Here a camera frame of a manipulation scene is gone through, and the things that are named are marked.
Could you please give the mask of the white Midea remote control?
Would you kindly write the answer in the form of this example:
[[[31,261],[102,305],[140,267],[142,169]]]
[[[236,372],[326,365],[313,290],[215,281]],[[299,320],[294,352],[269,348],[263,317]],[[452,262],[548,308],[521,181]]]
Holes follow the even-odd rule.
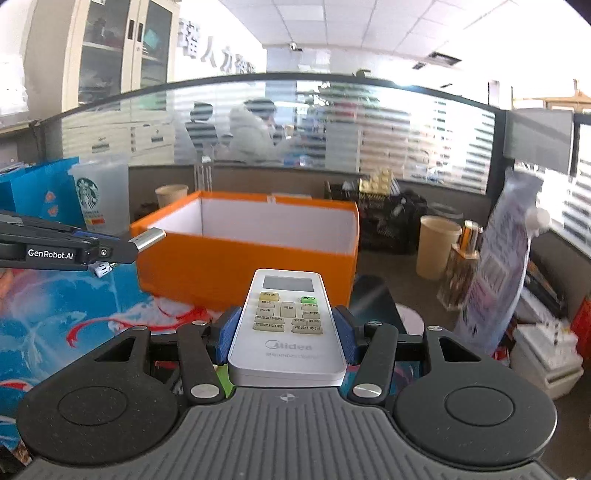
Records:
[[[322,276],[256,270],[228,351],[233,385],[339,387],[346,358]]]

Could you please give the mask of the silver USB flash drive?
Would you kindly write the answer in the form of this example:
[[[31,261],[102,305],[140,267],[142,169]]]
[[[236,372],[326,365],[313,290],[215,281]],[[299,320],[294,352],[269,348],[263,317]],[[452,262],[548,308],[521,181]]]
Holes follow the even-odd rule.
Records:
[[[91,264],[88,269],[97,278],[102,278],[119,265],[134,263],[140,253],[153,247],[165,237],[164,230],[149,228],[129,240],[119,239],[110,250],[101,248],[98,261]]]

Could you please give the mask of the blue paper gift bag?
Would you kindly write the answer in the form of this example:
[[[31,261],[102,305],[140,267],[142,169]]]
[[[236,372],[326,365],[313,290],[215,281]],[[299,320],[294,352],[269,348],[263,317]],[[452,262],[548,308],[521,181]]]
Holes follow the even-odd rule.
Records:
[[[1,175],[1,209],[20,215],[84,227],[74,180],[68,174],[77,157],[43,162]]]

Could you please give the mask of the anime AGON desk mat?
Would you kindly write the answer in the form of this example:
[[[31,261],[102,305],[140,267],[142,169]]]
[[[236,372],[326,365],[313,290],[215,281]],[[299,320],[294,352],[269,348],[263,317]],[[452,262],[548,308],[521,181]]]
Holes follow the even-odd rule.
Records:
[[[16,410],[34,386],[119,332],[146,326],[169,333],[219,312],[140,290],[132,265],[102,278],[86,272],[1,272],[1,467],[18,470],[30,455]]]

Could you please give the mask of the Starbucks translucent plastic cup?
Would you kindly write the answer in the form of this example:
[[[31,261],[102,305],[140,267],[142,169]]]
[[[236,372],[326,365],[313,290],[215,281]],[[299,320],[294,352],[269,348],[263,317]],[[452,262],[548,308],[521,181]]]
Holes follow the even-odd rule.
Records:
[[[68,170],[87,230],[107,235],[128,231],[128,162],[125,154],[105,153],[80,157]]]

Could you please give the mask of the orange cardboard box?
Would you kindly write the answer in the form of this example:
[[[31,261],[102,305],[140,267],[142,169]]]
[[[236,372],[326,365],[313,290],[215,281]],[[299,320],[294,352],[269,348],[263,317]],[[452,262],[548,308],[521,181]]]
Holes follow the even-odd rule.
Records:
[[[139,254],[140,288],[221,311],[245,302],[256,270],[314,272],[332,306],[349,304],[360,216],[346,201],[197,191],[134,222],[165,238]]]

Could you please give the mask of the amber glass perfume bottle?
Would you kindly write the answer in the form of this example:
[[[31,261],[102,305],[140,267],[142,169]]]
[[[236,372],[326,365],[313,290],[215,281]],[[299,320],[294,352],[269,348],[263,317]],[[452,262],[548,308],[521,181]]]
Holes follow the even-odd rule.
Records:
[[[483,228],[475,221],[466,220],[457,243],[448,257],[437,298],[447,311],[463,308],[480,260],[479,241]]]

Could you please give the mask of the black mesh desk organizer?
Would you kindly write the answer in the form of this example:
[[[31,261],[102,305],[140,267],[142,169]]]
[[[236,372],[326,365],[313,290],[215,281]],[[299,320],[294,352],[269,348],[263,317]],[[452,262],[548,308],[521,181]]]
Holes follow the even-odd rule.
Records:
[[[419,246],[421,217],[427,200],[412,190],[398,195],[363,193],[345,183],[325,181],[325,199],[356,204],[360,214],[360,249],[413,255]]]

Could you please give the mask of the tall beige paper cup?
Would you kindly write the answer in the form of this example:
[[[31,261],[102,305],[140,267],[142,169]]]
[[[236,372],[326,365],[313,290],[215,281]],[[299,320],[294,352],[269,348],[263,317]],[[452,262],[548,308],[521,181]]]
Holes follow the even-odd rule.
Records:
[[[452,245],[462,227],[449,219],[433,215],[421,218],[416,272],[427,280],[437,281],[445,272]]]

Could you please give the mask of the purple plastic refill pouch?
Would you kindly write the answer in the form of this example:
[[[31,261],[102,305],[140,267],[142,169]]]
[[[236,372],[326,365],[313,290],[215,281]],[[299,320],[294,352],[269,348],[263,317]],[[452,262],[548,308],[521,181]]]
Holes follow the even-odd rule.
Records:
[[[549,213],[537,206],[543,180],[509,169],[484,230],[480,260],[455,334],[488,356],[496,351],[524,286],[531,241],[549,228]]]

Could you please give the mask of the small beige paper cup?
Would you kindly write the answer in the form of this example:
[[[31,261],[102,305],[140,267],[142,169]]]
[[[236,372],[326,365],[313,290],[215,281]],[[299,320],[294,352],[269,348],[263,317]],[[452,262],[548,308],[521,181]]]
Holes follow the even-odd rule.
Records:
[[[164,208],[188,195],[189,187],[184,184],[163,185],[155,189],[158,208]]]

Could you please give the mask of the gold chocolate box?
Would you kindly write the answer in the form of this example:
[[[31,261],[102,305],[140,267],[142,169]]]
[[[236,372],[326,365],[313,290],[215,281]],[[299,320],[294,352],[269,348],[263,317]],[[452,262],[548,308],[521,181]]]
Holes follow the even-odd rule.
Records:
[[[389,168],[383,168],[370,174],[369,178],[360,179],[360,191],[362,193],[392,195],[393,187],[393,173]]]

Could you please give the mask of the beige glass-door cabinet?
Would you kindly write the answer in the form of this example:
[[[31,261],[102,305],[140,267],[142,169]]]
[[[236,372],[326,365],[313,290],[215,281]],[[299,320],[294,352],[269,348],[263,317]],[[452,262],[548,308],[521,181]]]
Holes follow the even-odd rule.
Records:
[[[170,164],[175,1],[35,1],[24,52],[47,159],[126,154]]]

